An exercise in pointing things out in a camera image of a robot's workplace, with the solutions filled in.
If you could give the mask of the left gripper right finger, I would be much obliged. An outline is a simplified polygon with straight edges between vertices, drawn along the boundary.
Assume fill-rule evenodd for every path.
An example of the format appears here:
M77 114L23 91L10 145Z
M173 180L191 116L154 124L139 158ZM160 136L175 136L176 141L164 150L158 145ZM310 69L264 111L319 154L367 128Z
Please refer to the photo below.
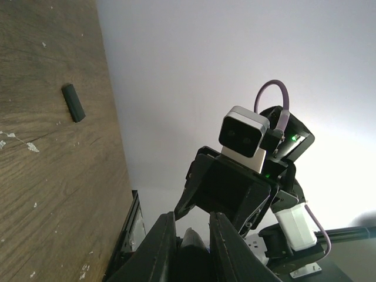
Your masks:
M280 279L253 254L225 214L210 213L210 255L218 281Z

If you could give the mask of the black remote control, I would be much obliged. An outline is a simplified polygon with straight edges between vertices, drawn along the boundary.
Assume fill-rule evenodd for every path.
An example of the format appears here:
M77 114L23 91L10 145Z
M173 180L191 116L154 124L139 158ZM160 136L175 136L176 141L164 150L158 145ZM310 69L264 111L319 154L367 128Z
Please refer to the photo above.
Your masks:
M214 281L210 253L191 227L177 249L175 263L174 281Z

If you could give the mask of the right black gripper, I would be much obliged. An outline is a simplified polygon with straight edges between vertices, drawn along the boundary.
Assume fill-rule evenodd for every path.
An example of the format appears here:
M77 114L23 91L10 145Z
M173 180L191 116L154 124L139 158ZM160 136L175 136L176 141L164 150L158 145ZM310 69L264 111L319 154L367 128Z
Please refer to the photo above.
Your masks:
M278 192L274 180L204 146L189 167L174 215L179 220L194 207L221 212L239 235L246 235L260 224Z

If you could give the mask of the black remote battery cover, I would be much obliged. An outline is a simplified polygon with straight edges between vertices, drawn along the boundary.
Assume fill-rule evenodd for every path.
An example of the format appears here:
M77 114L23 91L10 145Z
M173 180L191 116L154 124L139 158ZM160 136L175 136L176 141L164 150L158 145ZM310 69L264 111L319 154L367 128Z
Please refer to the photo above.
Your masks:
M86 115L74 86L67 84L61 90L72 120L75 123L81 122Z

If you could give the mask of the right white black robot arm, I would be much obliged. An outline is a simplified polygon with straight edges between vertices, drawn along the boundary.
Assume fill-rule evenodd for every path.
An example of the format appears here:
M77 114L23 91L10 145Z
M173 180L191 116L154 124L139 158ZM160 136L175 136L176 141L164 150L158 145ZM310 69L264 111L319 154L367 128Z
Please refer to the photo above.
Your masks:
M295 161L315 138L295 116L278 133L281 113L281 106L262 111L270 128L252 158L228 148L200 148L174 215L181 219L194 207L221 212L263 264L276 274L301 278L319 273L325 256L296 179Z

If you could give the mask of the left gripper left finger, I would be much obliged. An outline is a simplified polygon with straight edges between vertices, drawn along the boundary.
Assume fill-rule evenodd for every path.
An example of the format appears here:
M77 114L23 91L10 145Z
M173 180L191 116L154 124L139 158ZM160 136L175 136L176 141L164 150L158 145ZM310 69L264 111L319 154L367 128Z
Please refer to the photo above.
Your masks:
M131 258L109 281L172 281L176 225L172 211L161 214Z

